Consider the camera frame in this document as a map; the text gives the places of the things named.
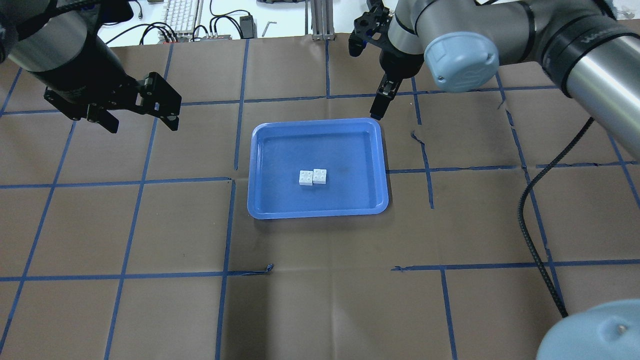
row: black cable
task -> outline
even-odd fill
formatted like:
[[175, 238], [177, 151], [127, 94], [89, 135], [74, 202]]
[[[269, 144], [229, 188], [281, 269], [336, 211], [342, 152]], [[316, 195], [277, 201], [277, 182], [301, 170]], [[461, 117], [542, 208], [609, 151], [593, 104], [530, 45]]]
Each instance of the black cable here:
[[309, 0], [305, 0], [305, 35], [309, 34]]
[[139, 28], [140, 26], [151, 26], [151, 24], [138, 24], [138, 25], [135, 25], [135, 26], [131, 26], [129, 29], [126, 29], [125, 31], [123, 31], [123, 32], [121, 32], [121, 33], [119, 33], [119, 34], [117, 34], [117, 35], [116, 35], [115, 37], [113, 37], [111, 40], [109, 40], [109, 41], [105, 42], [105, 44], [109, 44], [110, 42], [112, 42], [112, 41], [116, 40], [117, 38], [121, 37], [122, 35], [124, 35], [124, 34], [128, 33], [129, 31], [131, 31], [131, 30], [133, 30], [133, 29]]
[[238, 24], [238, 22], [234, 18], [232, 18], [230, 16], [226, 16], [226, 15], [222, 15], [222, 16], [219, 16], [219, 17], [212, 17], [211, 20], [209, 20], [209, 31], [211, 31], [212, 33], [216, 33], [216, 34], [218, 33], [218, 29], [217, 29], [216, 25], [218, 23], [218, 20], [220, 20], [220, 19], [229, 20], [234, 25], [234, 27], [236, 28], [238, 33], [240, 34], [240, 37], [244, 38], [244, 34], [242, 32], [242, 29], [240, 28], [240, 24]]
[[171, 31], [171, 34], [172, 34], [172, 36], [173, 36], [173, 39], [174, 39], [176, 42], [178, 41], [178, 35], [175, 33], [175, 31], [172, 29], [172, 27], [171, 27], [169, 24], [167, 24], [166, 22], [156, 21], [156, 22], [152, 22], [152, 23], [151, 23], [151, 24], [149, 24], [149, 25], [158, 25], [158, 24], [166, 26], [166, 27]]
[[575, 138], [573, 138], [573, 140], [571, 140], [569, 145], [567, 145], [564, 148], [564, 150], [562, 150], [562, 152], [560, 152], [560, 154], [558, 154], [558, 156], [556, 156], [556, 158], [553, 159], [553, 161], [551, 161], [551, 163], [549, 163], [549, 165], [547, 165], [529, 183], [529, 185], [527, 185], [527, 188], [524, 190], [524, 193], [522, 193], [522, 196], [520, 197], [520, 201], [518, 202], [518, 223], [520, 224], [520, 230], [522, 230], [522, 235], [524, 236], [524, 240], [527, 243], [527, 247], [529, 248], [529, 252], [531, 252], [531, 255], [533, 256], [533, 261], [536, 263], [536, 266], [538, 267], [538, 270], [540, 271], [540, 274], [542, 275], [542, 279], [545, 281], [545, 284], [547, 285], [547, 289], [549, 290], [549, 293], [551, 294], [551, 297], [554, 299], [554, 302], [556, 303], [556, 307], [558, 308], [558, 311], [560, 311], [560, 315], [562, 315], [563, 318], [566, 318], [568, 316], [568, 313], [566, 312], [566, 307], [564, 306], [564, 302], [562, 301], [562, 299], [560, 299], [560, 295], [558, 295], [556, 287], [554, 286], [554, 283], [551, 281], [551, 278], [549, 277], [549, 274], [547, 273], [547, 269], [545, 268], [544, 263], [540, 259], [540, 255], [538, 254], [538, 251], [536, 250], [535, 244], [533, 244], [533, 241], [531, 240], [531, 235], [529, 234], [529, 230], [527, 229], [527, 225], [524, 222], [524, 203], [527, 200], [527, 197], [529, 196], [529, 194], [531, 193], [531, 190], [533, 189], [533, 186], [535, 186], [535, 184], [537, 184], [538, 181], [540, 181], [540, 179], [542, 179], [542, 177], [547, 172], [549, 172], [549, 170], [551, 170], [554, 166], [556, 166], [560, 162], [560, 160], [562, 160], [562, 158], [571, 151], [571, 149], [575, 146], [575, 144], [577, 144], [578, 141], [580, 141], [580, 139], [584, 136], [584, 133], [587, 132], [587, 130], [589, 129], [589, 126], [591, 126], [593, 124], [593, 121], [594, 121], [593, 117], [590, 117], [589, 120], [587, 121], [587, 123], [584, 124], [582, 129], [580, 129], [580, 131], [575, 136]]
[[160, 31], [160, 33], [164, 37], [164, 41], [165, 42], [170, 42], [169, 38], [171, 37], [171, 34], [169, 34], [169, 31], [167, 29], [162, 28], [161, 26], [158, 26], [158, 25], [149, 25], [149, 26], [147, 26], [147, 28], [142, 33], [142, 37], [140, 37], [139, 45], [144, 45], [145, 44], [145, 37], [147, 36], [147, 34], [149, 34], [149, 31], [151, 31], [151, 29], [153, 29], [153, 28], [156, 28], [156, 29], [158, 29]]
[[230, 17], [230, 16], [221, 16], [221, 17], [218, 17], [218, 18], [216, 19], [216, 21], [214, 21], [214, 22], [213, 22], [213, 31], [214, 31], [215, 33], [217, 33], [217, 32], [218, 32], [218, 21], [219, 21], [220, 19], [228, 19], [228, 20], [229, 20], [229, 21], [230, 21], [230, 22], [231, 22], [231, 23], [236, 27], [236, 30], [238, 31], [238, 34], [240, 35], [240, 38], [244, 38], [244, 34], [243, 34], [243, 32], [242, 32], [242, 29], [240, 28], [240, 24], [238, 24], [238, 21], [236, 21], [234, 18], [232, 18], [232, 17]]
[[193, 23], [194, 24], [198, 24], [200, 21], [198, 21], [198, 14], [200, 14], [200, 16], [202, 16], [202, 9], [200, 9], [204, 4], [202, 3], [201, 0], [196, 0], [196, 12], [195, 15], [193, 16]]
[[140, 13], [138, 14], [138, 20], [142, 20], [142, 5], [140, 5], [138, 0], [133, 0], [133, 2], [138, 4], [138, 7], [140, 8]]
[[213, 7], [212, 6], [213, 6], [213, 0], [209, 0], [209, 12], [211, 13], [211, 16], [213, 16], [213, 17], [230, 15], [230, 14], [236, 13], [236, 12], [246, 12], [247, 15], [251, 16], [250, 12], [248, 12], [246, 10], [241, 10], [241, 9], [234, 10], [234, 11], [228, 12], [228, 13], [223, 13], [223, 14], [220, 14], [220, 15], [216, 15], [216, 14], [213, 13]]
[[204, 32], [205, 32], [205, 33], [207, 33], [207, 37], [209, 37], [209, 30], [207, 30], [207, 27], [206, 27], [206, 26], [204, 26], [204, 25], [198, 25], [198, 26], [196, 26], [195, 28], [193, 28], [193, 34], [191, 34], [191, 38], [195, 38], [195, 37], [196, 37], [196, 31], [197, 31], [199, 28], [203, 28], [203, 29], [204, 29]]

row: power adapter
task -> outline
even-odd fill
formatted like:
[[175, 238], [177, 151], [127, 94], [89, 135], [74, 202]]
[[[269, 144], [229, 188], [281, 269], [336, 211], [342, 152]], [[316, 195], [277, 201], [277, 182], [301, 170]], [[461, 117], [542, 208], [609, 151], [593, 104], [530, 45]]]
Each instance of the power adapter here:
[[240, 30], [242, 30], [242, 38], [255, 38], [255, 22], [253, 16], [240, 16]]

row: robotic arm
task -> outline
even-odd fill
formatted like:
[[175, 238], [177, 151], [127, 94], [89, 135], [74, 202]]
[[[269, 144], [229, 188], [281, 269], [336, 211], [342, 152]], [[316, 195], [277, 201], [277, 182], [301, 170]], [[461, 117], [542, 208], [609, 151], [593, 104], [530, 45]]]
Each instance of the robotic arm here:
[[373, 118], [384, 116], [402, 80], [423, 62], [442, 90], [465, 92], [499, 65], [537, 61], [640, 159], [640, 36], [615, 21], [610, 0], [400, 0], [393, 16], [382, 0], [368, 3], [354, 21], [349, 53], [360, 55], [368, 43], [382, 49]]
[[103, 23], [132, 16], [128, 0], [0, 0], [0, 62], [9, 58], [45, 83], [45, 99], [72, 120], [116, 133], [109, 110], [127, 109], [175, 131], [182, 97], [156, 72], [128, 76], [97, 37]]

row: light blue joint cap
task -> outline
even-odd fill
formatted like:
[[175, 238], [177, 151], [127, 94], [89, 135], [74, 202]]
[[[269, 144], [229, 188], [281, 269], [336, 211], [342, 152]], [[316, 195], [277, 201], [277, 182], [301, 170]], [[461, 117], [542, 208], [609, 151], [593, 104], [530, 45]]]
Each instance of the light blue joint cap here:
[[640, 359], [640, 299], [571, 315], [549, 330], [536, 360]]
[[489, 81], [500, 66], [498, 48], [478, 33], [444, 34], [424, 51], [433, 81], [446, 92], [466, 92]]

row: metal frame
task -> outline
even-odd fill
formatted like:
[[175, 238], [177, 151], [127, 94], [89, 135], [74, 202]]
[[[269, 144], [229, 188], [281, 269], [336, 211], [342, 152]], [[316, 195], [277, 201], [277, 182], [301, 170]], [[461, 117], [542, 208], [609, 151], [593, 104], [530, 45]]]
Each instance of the metal frame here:
[[310, 0], [311, 38], [317, 41], [335, 39], [333, 29], [333, 0]]

